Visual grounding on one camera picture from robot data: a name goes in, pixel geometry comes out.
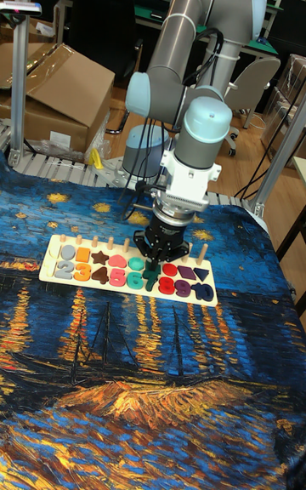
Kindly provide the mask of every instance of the desk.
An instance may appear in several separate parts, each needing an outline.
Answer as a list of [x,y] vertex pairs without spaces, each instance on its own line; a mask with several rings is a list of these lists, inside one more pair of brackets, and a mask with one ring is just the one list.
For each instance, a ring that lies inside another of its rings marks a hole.
[[57,232],[113,235],[118,190],[50,182],[0,154],[0,462],[3,488],[285,487],[306,448],[306,340],[268,235],[210,207],[219,304],[149,301],[37,274]]
[[[294,157],[293,159],[294,165],[303,181],[304,186],[306,187],[306,159],[302,159],[301,157]],[[287,250],[290,248],[298,233],[302,234],[304,241],[306,242],[306,205],[304,206],[301,213],[298,215],[295,220],[293,226],[287,232],[284,240],[280,244],[279,248],[276,251],[276,255],[279,261],[282,260]],[[302,295],[301,299],[295,305],[297,314],[301,316],[306,310],[306,292]]]
[[[67,8],[71,8],[73,0],[59,0],[59,31],[58,31],[58,44],[63,42],[65,18]],[[160,30],[162,22],[151,18],[151,10],[148,8],[135,5],[136,21],[140,25],[146,25]],[[197,32],[203,31],[203,26],[197,27]],[[271,55],[277,55],[277,51],[271,46],[271,44],[261,44],[255,40],[247,46],[243,46],[242,51],[249,55],[254,55],[257,58],[270,57]]]

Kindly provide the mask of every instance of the black chair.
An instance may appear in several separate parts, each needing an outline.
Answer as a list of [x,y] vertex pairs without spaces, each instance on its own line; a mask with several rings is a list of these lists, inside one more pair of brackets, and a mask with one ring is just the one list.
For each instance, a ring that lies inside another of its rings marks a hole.
[[[71,11],[69,44],[80,54],[115,72],[115,85],[126,84],[139,68],[142,41],[136,39],[133,0],[74,0]],[[125,111],[117,130],[128,119]]]

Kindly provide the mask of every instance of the red number 8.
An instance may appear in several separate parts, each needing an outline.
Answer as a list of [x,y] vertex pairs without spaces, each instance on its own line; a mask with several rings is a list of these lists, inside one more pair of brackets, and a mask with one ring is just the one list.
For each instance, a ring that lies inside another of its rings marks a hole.
[[173,279],[169,276],[162,276],[159,280],[158,289],[165,295],[172,295],[175,292]]

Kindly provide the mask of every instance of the number 3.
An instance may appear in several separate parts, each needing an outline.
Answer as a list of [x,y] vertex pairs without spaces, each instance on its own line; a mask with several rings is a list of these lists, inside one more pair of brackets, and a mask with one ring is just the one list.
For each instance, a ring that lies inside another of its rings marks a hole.
[[76,270],[80,272],[75,272],[73,278],[76,280],[80,280],[85,282],[90,278],[91,266],[88,263],[78,263],[76,266]]

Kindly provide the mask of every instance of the chair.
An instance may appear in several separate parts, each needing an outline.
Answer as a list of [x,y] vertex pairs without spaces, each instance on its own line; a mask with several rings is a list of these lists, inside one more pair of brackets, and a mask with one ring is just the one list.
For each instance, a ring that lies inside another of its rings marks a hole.
[[[243,125],[247,129],[255,108],[263,96],[264,90],[269,87],[269,81],[280,67],[281,61],[275,57],[265,57],[254,60],[236,78],[234,83],[229,83],[229,87],[224,96],[224,102],[231,110],[249,109],[247,119]],[[229,143],[231,156],[235,155],[235,142],[239,130],[230,128],[232,133],[225,139]]]
[[[115,85],[124,87],[139,68],[142,41],[136,41],[133,0],[74,0],[69,44],[80,54],[115,72]],[[119,134],[128,119],[125,110]]]

